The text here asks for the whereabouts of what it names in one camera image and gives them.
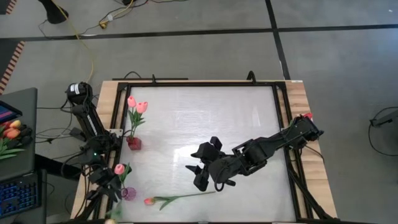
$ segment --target gray floor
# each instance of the gray floor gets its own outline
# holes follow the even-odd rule
[[[118,7],[112,0],[57,2],[71,14],[80,32]],[[279,27],[398,21],[395,1],[278,0],[272,5]],[[37,25],[44,15],[38,2],[19,0],[10,16],[0,16],[0,36],[41,36]],[[190,0],[150,2],[114,21],[106,30],[97,28],[88,33],[265,27],[270,27],[270,22],[264,1]],[[72,34],[67,24],[46,24],[44,31],[48,35]],[[374,152],[367,130],[368,120],[377,111],[398,105],[398,30],[290,32],[280,36],[290,75],[304,80],[314,120],[326,131],[320,144],[338,216],[357,222],[395,223],[398,158]],[[272,34],[100,39],[86,43],[95,54],[91,82],[95,93],[103,80],[123,77],[131,70],[143,77],[155,74],[189,79],[241,79],[253,70],[258,79],[283,79]],[[39,106],[60,106],[67,85],[84,80],[89,72],[88,54],[75,40],[28,42],[6,92],[35,86],[39,89]],[[37,130],[65,127],[69,119],[65,113],[40,111]],[[78,126],[74,118],[73,125]],[[384,152],[398,154],[396,131],[396,124],[373,130],[375,145]],[[77,151],[80,144],[74,139],[61,139],[38,144],[37,151],[58,157]],[[49,215],[65,215],[63,199],[73,192],[75,183],[51,178],[49,182],[57,188],[49,202]]]

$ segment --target white table surface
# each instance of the white table surface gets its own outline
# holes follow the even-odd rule
[[[235,187],[222,192],[180,198],[159,211],[162,202],[144,205],[154,196],[195,194],[194,173],[186,165],[199,165],[192,158],[199,144],[218,136],[222,150],[248,139],[279,132],[272,88],[268,86],[226,87],[134,87],[131,95],[147,101],[146,123],[136,137],[141,151],[131,151],[123,142],[120,163],[130,163],[126,187],[137,197],[122,201],[123,220],[133,222],[272,222],[294,221],[283,150],[248,177],[237,175]],[[130,130],[126,118],[125,130]],[[214,191],[209,178],[207,192]]]

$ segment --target red vase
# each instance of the red vase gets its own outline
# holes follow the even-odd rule
[[[129,148],[131,150],[141,150],[141,139],[136,137],[128,136],[126,138],[127,143],[129,144]]]

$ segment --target vase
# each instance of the vase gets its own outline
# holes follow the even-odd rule
[[[132,187],[126,187],[121,190],[122,198],[127,201],[132,201],[137,195],[137,191]]]
[[[131,150],[141,150],[141,139],[139,139],[137,137],[132,138],[131,136],[128,136],[126,138],[126,141]]]

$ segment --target black floor stripe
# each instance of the black floor stripe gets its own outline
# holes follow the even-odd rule
[[[188,30],[188,31],[170,31],[170,32],[145,32],[145,33],[130,33],[130,34],[99,34],[99,35],[83,35],[80,36],[82,40],[91,39],[115,39],[115,38],[131,38],[131,37],[173,37],[185,35],[214,35],[214,34],[258,34],[272,32],[271,28],[258,29],[222,29],[222,30]],[[75,40],[76,36],[60,36],[53,37],[53,40]],[[18,37],[18,38],[3,38],[3,40],[18,40],[18,41],[43,41],[50,40],[45,37]]]
[[[8,7],[8,4],[10,4],[11,0],[2,0],[0,1],[0,15],[5,15],[6,14],[6,9]]]
[[[396,29],[398,24],[362,25],[362,26],[328,26],[328,27],[287,27],[278,28],[279,32],[311,32],[336,30]]]
[[[266,0],[267,10],[269,15],[269,20],[271,22],[272,33],[274,34],[276,50],[278,52],[280,66],[282,67],[282,73],[286,80],[290,80],[289,69],[287,68],[287,62],[285,58],[284,48],[282,46],[282,41],[280,40],[278,26],[276,24],[274,10],[272,8],[271,0]]]

